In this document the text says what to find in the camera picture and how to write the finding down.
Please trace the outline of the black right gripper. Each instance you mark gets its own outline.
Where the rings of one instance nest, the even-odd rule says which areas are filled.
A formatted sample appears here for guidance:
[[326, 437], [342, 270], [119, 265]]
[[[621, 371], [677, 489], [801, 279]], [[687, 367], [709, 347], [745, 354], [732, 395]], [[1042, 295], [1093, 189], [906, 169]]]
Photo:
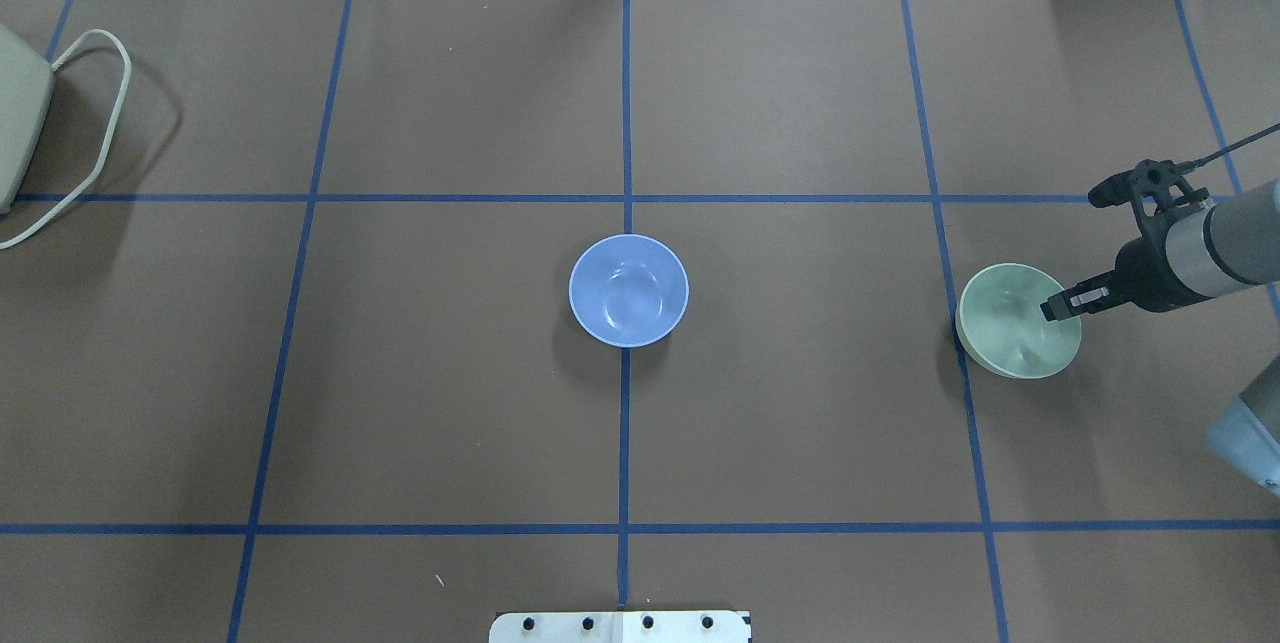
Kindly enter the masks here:
[[1039, 310], [1046, 322], [1066, 322], [1132, 304], [1147, 313], [1171, 313], [1201, 302], [1172, 272], [1166, 236], [1129, 241], [1114, 261], [1110, 283], [1085, 281], [1051, 295]]

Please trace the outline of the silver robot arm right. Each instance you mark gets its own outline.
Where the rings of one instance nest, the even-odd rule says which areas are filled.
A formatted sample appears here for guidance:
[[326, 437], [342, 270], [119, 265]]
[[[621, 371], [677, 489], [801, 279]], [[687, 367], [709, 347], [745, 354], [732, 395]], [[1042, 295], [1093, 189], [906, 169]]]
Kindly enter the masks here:
[[1126, 306], [1175, 315], [1181, 328], [1169, 343], [1134, 343], [1114, 366], [1126, 400], [1187, 406], [1198, 380], [1234, 364], [1236, 334], [1257, 343], [1277, 315], [1244, 305], [1277, 283], [1277, 182], [1216, 201], [1187, 183], [1184, 167], [1146, 161], [1096, 186], [1089, 201], [1129, 204], [1139, 234], [1108, 272], [1041, 300], [1039, 314], [1052, 330]]

